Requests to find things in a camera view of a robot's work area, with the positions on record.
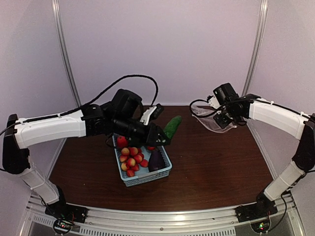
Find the green cucumber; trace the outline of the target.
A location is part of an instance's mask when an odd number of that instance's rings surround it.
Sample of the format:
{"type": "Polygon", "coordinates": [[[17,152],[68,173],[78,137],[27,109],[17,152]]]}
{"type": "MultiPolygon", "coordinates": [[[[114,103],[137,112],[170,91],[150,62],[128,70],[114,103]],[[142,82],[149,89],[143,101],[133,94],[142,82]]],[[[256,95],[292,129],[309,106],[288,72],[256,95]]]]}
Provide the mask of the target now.
{"type": "Polygon", "coordinates": [[[164,128],[164,133],[165,135],[171,140],[175,133],[177,132],[177,129],[179,125],[182,122],[182,117],[181,116],[175,116],[172,118],[169,123],[165,126],[164,128]]]}

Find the clear polka dot zip bag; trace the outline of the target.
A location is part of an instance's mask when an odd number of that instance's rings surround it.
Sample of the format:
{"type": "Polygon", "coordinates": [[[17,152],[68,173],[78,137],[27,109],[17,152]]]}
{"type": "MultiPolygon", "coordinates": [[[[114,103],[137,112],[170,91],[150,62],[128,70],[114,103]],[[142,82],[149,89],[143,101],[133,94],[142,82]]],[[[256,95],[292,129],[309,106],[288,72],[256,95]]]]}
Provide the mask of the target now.
{"type": "Polygon", "coordinates": [[[208,103],[209,109],[201,108],[197,106],[197,102],[205,102],[206,100],[197,99],[192,101],[189,105],[190,113],[195,117],[206,129],[215,133],[225,133],[231,129],[236,129],[236,125],[229,125],[227,128],[220,128],[214,121],[214,115],[216,109],[212,108],[208,103]]]}

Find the purple eggplant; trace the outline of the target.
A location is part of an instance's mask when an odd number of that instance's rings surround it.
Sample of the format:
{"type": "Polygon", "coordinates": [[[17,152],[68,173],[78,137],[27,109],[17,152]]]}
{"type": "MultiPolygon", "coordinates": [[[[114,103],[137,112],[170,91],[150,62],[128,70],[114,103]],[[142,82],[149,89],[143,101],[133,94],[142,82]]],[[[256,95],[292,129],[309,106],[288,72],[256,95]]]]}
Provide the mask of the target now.
{"type": "Polygon", "coordinates": [[[148,162],[149,172],[157,171],[165,168],[164,159],[159,150],[154,150],[151,152],[151,156],[148,162]]]}

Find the red peach bunch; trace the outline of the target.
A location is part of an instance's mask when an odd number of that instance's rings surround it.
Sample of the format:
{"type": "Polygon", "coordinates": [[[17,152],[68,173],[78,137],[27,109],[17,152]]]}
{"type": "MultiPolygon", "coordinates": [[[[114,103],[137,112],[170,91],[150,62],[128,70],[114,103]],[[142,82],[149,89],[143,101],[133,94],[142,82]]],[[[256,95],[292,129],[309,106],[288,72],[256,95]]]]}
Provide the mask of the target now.
{"type": "Polygon", "coordinates": [[[148,160],[144,158],[141,149],[125,147],[119,156],[120,168],[127,177],[134,177],[141,169],[148,168],[148,160]]]}

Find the red tomato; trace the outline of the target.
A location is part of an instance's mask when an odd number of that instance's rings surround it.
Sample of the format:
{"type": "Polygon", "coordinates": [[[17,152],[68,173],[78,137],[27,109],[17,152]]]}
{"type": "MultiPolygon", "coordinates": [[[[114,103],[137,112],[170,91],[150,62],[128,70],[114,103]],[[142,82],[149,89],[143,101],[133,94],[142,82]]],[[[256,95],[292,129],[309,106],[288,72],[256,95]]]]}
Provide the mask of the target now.
{"type": "Polygon", "coordinates": [[[128,140],[124,136],[118,136],[116,139],[116,146],[119,149],[128,147],[128,140]]]}

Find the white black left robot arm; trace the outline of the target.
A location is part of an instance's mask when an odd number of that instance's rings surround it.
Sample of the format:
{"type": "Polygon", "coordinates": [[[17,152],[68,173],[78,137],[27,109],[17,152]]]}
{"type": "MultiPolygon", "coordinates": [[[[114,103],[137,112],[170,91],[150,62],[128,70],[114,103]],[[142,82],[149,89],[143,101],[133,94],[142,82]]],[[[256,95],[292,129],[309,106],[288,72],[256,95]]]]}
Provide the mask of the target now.
{"type": "Polygon", "coordinates": [[[113,99],[103,105],[88,104],[64,114],[37,118],[9,116],[2,132],[3,170],[18,175],[59,218],[67,218],[71,208],[65,203],[62,191],[29,161],[29,147],[57,139],[109,135],[124,136],[136,145],[158,147],[170,144],[163,129],[154,124],[163,111],[160,104],[151,106],[141,118],[133,118],[142,104],[140,96],[126,89],[119,89],[113,99]]]}

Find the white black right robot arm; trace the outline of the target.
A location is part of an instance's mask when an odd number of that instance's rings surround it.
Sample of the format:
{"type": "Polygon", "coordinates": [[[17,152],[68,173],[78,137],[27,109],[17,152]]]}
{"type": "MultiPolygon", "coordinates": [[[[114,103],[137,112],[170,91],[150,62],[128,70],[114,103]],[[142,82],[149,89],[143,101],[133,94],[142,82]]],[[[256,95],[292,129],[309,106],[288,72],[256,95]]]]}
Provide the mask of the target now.
{"type": "Polygon", "coordinates": [[[213,91],[210,104],[215,107],[215,122],[220,128],[230,123],[249,121],[262,138],[266,153],[277,154],[282,161],[269,161],[276,168],[274,179],[259,193],[252,206],[257,217],[271,209],[271,202],[293,188],[315,167],[315,117],[268,101],[258,95],[239,96],[230,83],[213,91]]]}

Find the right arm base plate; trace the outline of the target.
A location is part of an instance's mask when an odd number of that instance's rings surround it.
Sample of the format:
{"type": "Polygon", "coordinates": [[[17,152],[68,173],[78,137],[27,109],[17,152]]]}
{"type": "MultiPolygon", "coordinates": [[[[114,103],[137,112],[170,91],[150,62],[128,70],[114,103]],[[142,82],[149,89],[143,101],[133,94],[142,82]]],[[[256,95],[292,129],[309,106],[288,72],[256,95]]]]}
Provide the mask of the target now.
{"type": "Polygon", "coordinates": [[[239,223],[248,222],[251,229],[257,234],[265,234],[271,229],[272,214],[278,212],[275,202],[258,200],[256,203],[238,206],[235,208],[239,223]]]}

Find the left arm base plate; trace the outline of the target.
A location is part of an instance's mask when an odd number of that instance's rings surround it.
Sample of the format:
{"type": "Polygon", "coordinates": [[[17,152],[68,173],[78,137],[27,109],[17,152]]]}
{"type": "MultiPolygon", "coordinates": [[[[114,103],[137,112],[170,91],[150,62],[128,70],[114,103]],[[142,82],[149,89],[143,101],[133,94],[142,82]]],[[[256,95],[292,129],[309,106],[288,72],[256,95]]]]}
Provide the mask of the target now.
{"type": "Polygon", "coordinates": [[[45,214],[53,216],[53,230],[58,235],[65,235],[77,230],[78,223],[85,223],[88,209],[82,206],[65,204],[63,208],[45,204],[45,214]]]}

